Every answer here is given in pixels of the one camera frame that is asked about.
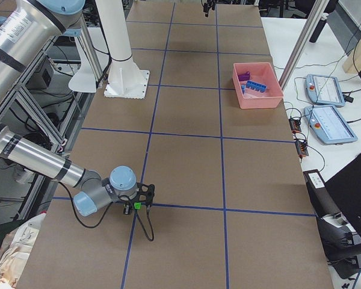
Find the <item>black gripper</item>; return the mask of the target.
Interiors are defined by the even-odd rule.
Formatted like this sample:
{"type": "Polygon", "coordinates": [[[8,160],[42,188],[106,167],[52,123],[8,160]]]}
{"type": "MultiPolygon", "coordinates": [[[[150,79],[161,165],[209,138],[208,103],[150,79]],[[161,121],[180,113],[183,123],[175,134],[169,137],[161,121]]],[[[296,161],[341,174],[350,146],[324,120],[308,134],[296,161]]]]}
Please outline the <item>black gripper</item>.
{"type": "Polygon", "coordinates": [[[130,215],[131,210],[134,209],[134,203],[141,202],[140,197],[136,196],[133,199],[127,195],[121,195],[120,200],[124,203],[123,206],[123,214],[130,215]]]}
{"type": "Polygon", "coordinates": [[[209,10],[215,10],[215,0],[206,0],[205,2],[202,2],[202,6],[205,16],[208,17],[209,10]]]}

